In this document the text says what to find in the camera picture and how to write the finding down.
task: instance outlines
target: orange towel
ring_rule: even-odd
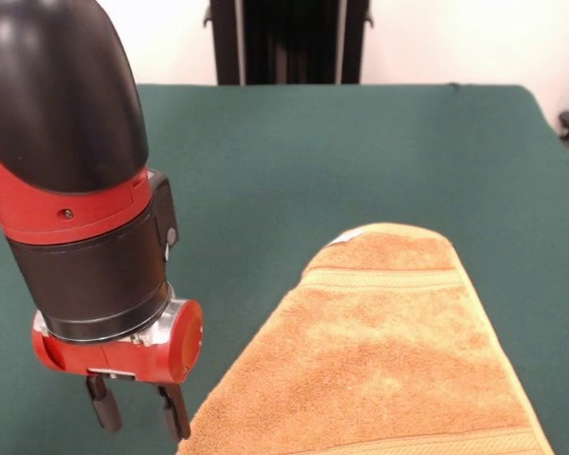
[[[553,452],[449,241],[379,224],[312,260],[179,453]]]

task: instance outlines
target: green tablecloth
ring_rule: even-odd
[[[554,449],[569,454],[569,158],[530,94],[140,93],[150,164],[171,178],[181,229],[169,277],[206,318],[184,386],[192,413],[322,245],[357,225],[410,223],[453,241]],[[146,385],[118,383],[124,428],[100,430],[83,379],[36,361],[32,313],[0,234],[0,455],[173,453]]]

